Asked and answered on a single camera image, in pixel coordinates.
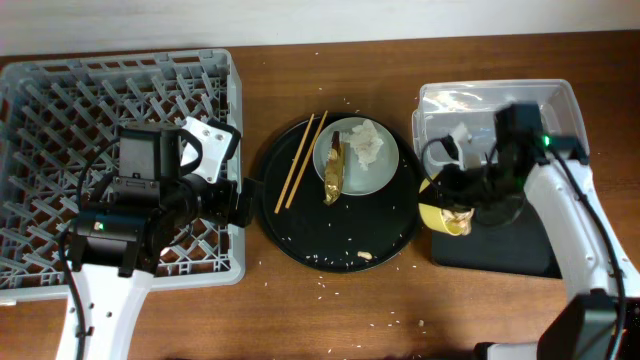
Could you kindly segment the gold foil wrapper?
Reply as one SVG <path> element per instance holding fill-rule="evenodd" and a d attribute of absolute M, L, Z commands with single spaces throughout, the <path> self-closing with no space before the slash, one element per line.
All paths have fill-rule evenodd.
<path fill-rule="evenodd" d="M 341 133 L 334 131 L 324 174 L 324 203 L 327 206 L 336 202 L 342 193 L 345 153 L 345 144 L 341 140 Z"/>

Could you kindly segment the yellow bowl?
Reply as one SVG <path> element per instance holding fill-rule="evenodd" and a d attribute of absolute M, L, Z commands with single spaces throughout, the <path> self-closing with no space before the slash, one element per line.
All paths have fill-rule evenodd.
<path fill-rule="evenodd" d="M 420 216 L 424 224 L 431 230 L 448 234 L 442 219 L 442 208 L 430 205 L 426 200 L 420 200 L 418 205 Z"/>

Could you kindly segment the wooden chopstick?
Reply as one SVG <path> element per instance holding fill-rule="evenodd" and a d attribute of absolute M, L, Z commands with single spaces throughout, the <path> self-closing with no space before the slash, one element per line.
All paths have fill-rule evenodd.
<path fill-rule="evenodd" d="M 308 136 L 308 133 L 309 133 L 309 130 L 310 130 L 310 128 L 311 128 L 311 125 L 312 125 L 312 123 L 313 123 L 314 118 L 315 118 L 315 113 L 312 113 L 312 114 L 310 115 L 310 117 L 309 117 L 309 120 L 308 120 L 308 122 L 307 122 L 307 125 L 306 125 L 306 128 L 305 128 L 305 131 L 304 131 L 303 136 L 302 136 L 302 139 L 301 139 L 301 141 L 300 141 L 300 143 L 299 143 L 299 145 L 298 145 L 298 148 L 297 148 L 296 153 L 295 153 L 295 156 L 294 156 L 294 158 L 293 158 L 293 161 L 292 161 L 291 167 L 290 167 L 290 169 L 289 169 L 288 175 L 287 175 L 286 180 L 285 180 L 285 182 L 284 182 L 284 185 L 283 185 L 283 187 L 282 187 L 282 190 L 281 190 L 280 196 L 279 196 L 279 198 L 278 198 L 278 201 L 277 201 L 276 206 L 275 206 L 275 209 L 274 209 L 274 214 L 278 214 L 278 213 L 280 212 L 280 209 L 281 209 L 281 207 L 282 207 L 282 203 L 283 203 L 283 201 L 284 201 L 285 195 L 287 194 L 287 190 L 288 190 L 288 188 L 289 188 L 289 184 L 290 184 L 291 179 L 292 179 L 292 177 L 293 177 L 294 170 L 295 170 L 295 168 L 296 168 L 296 166 L 297 166 L 297 163 L 298 163 L 299 157 L 300 157 L 300 155 L 301 155 L 301 152 L 302 152 L 302 149 L 303 149 L 304 143 L 305 143 L 305 141 L 306 141 L 306 138 L 307 138 L 307 136 Z"/>
<path fill-rule="evenodd" d="M 295 181 L 294 181 L 294 183 L 293 183 L 293 185 L 291 187 L 291 191 L 288 194 L 289 196 L 288 196 L 287 201 L 285 203 L 285 208 L 286 209 L 289 209 L 291 207 L 292 203 L 293 203 L 293 200 L 295 198 L 295 195 L 297 193 L 299 185 L 300 185 L 300 183 L 302 181 L 302 178 L 304 176 L 304 172 L 306 171 L 306 168 L 307 168 L 307 166 L 309 164 L 309 161 L 310 161 L 311 156 L 313 154 L 313 150 L 314 150 L 314 147 L 316 145 L 317 139 L 318 139 L 318 137 L 320 135 L 321 130 L 324 127 L 324 123 L 326 121 L 326 118 L 327 118 L 328 114 L 329 114 L 329 111 L 325 110 L 324 114 L 321 117 L 319 125 L 316 127 L 316 131 L 315 131 L 313 137 L 311 138 L 309 146 L 307 147 L 307 152 L 305 154 L 305 157 L 304 157 L 304 159 L 302 161 L 302 164 L 301 164 L 300 168 L 298 169 L 299 172 L 298 172 L 298 174 L 296 176 L 296 179 L 295 179 Z"/>

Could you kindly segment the peanut shell food scraps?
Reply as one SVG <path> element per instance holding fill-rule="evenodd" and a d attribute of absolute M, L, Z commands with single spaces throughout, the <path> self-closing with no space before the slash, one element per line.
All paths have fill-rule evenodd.
<path fill-rule="evenodd" d="M 466 212 L 454 212 L 443 209 L 442 219 L 445 230 L 452 236 L 466 236 L 471 233 L 474 209 Z"/>

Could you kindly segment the white napkin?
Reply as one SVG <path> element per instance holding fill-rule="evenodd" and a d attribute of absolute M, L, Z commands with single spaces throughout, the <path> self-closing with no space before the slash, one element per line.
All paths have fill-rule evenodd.
<path fill-rule="evenodd" d="M 351 132 L 344 136 L 344 141 L 355 152 L 358 164 L 363 171 L 367 171 L 369 165 L 377 160 L 377 155 L 384 144 L 374 123 L 369 119 L 353 127 Z"/>

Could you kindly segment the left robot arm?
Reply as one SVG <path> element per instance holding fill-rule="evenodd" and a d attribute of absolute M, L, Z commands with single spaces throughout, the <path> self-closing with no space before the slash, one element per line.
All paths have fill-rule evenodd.
<path fill-rule="evenodd" d="M 110 141 L 116 170 L 98 182 L 57 235 L 69 287 L 59 359 L 124 359 L 161 253 L 196 220 L 244 228 L 259 189 L 220 170 L 236 128 L 190 118 L 184 126 L 131 123 Z"/>

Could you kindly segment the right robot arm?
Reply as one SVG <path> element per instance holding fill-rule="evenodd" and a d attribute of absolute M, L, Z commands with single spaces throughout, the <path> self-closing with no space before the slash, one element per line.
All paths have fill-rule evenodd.
<path fill-rule="evenodd" d="M 419 212 L 433 231 L 463 235 L 474 210 L 523 195 L 542 225 L 569 298 L 534 343 L 479 343 L 479 359 L 625 359 L 639 353 L 639 272 L 629 261 L 599 202 L 580 140 L 550 135 L 535 103 L 513 103 L 495 114 L 495 143 L 481 167 L 463 163 L 465 126 L 441 144 L 452 162 L 426 176 Z"/>

